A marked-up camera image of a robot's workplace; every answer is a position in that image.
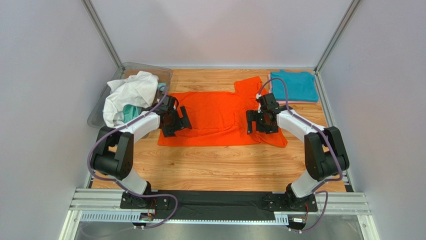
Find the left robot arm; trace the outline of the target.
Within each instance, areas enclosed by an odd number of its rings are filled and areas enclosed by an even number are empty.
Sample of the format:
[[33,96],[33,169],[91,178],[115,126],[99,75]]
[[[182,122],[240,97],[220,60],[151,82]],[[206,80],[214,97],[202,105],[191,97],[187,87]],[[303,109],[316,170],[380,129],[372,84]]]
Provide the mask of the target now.
[[135,143],[157,129],[168,138],[191,128],[186,107],[176,97],[164,95],[135,119],[114,128],[102,127],[88,154],[88,170],[96,179],[114,182],[135,197],[148,198],[151,185],[133,167]]

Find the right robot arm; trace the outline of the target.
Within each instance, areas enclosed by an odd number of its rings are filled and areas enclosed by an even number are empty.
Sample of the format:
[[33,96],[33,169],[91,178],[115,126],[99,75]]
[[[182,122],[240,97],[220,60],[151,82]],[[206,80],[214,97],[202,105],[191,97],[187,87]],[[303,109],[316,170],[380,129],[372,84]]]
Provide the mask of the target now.
[[350,166],[340,130],[324,127],[298,114],[290,106],[279,105],[272,93],[256,95],[259,106],[246,111],[247,133],[275,134],[285,130],[304,144],[305,171],[286,187],[291,200],[312,195],[328,182],[342,180]]

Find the orange t-shirt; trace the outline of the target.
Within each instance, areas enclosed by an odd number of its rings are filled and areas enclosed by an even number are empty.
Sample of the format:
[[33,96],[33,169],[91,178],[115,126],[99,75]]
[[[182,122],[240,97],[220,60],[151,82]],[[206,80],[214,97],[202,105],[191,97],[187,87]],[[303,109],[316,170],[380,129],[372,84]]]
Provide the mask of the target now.
[[268,144],[279,148],[288,141],[281,131],[266,134],[248,134],[247,110],[257,110],[256,94],[261,90],[262,80],[255,76],[236,81],[234,91],[188,91],[172,93],[185,107],[191,128],[165,137],[160,134],[157,144],[165,147],[225,147]]

